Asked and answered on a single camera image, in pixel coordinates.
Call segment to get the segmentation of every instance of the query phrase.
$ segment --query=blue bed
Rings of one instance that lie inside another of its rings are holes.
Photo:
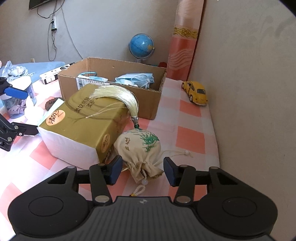
[[[27,68],[29,73],[35,73],[32,77],[32,83],[36,82],[37,80],[40,79],[39,75],[56,69],[58,67],[61,67],[63,65],[65,65],[64,62],[45,62],[45,63],[25,63],[25,64],[16,64],[18,66],[23,66],[25,68]],[[2,71],[4,69],[4,66],[2,66],[2,68],[0,68],[0,73],[2,74]],[[0,100],[0,108],[3,106],[2,101]]]

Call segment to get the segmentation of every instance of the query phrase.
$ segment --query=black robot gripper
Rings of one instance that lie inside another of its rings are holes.
[[[275,204],[220,168],[197,171],[166,157],[166,177],[178,187],[173,201],[119,196],[112,202],[107,185],[116,183],[122,163],[116,156],[89,170],[70,166],[18,196],[8,208],[12,241],[273,240]],[[78,194],[83,183],[90,183],[92,201]],[[207,186],[199,201],[195,185]]]

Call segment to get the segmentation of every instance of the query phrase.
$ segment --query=striped cloth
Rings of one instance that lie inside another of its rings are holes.
[[[209,107],[200,107],[189,101],[181,88],[181,81],[166,79],[155,120],[139,119],[140,127],[157,135],[162,150],[189,150],[193,155],[172,157],[177,165],[187,164],[197,170],[207,171],[210,166],[219,166],[218,148]],[[37,105],[60,97],[58,81],[44,85],[41,81],[33,84]],[[9,119],[9,122],[26,122],[24,116]],[[125,130],[133,128],[130,121]],[[37,183],[69,166],[68,163],[53,157],[39,135],[17,137],[10,152],[0,149],[0,240],[7,241],[13,229],[7,217],[11,201]],[[113,200],[116,196],[130,195],[137,184],[129,171],[121,173],[117,183],[109,186]],[[142,196],[174,197],[177,188],[169,185],[165,175],[150,182]],[[82,184],[79,193],[91,200],[90,185]],[[196,186],[195,200],[206,194],[205,186]]]

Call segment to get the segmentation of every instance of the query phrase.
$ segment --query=beige fabric bag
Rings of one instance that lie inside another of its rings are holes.
[[[132,129],[124,132],[115,141],[114,148],[122,156],[136,183],[162,175],[163,170],[154,166],[161,151],[160,142],[150,131]]]

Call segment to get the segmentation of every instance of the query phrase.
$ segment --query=checkered tablecloth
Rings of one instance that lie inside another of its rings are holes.
[[[193,155],[172,157],[177,165],[187,164],[197,170],[207,171],[210,166],[219,166],[218,148],[209,107],[198,106],[189,101],[181,88],[181,81],[166,79],[155,120],[139,119],[140,127],[153,132],[160,139],[162,150],[189,150]],[[37,105],[44,108],[45,103],[60,97],[58,81],[43,85],[41,81],[33,84]],[[26,122],[24,116],[8,119],[9,122]],[[132,129],[130,121],[125,130]],[[42,138],[17,137],[10,152],[0,149],[0,241],[7,241],[13,229],[7,217],[11,201],[37,183],[69,166],[68,163],[53,157]],[[114,199],[128,196],[137,184],[129,171],[122,172],[117,183],[109,186]],[[165,175],[150,182],[143,196],[174,197],[177,188],[170,187]],[[79,193],[91,200],[90,185],[82,184]],[[196,186],[195,200],[206,194],[205,186]]]

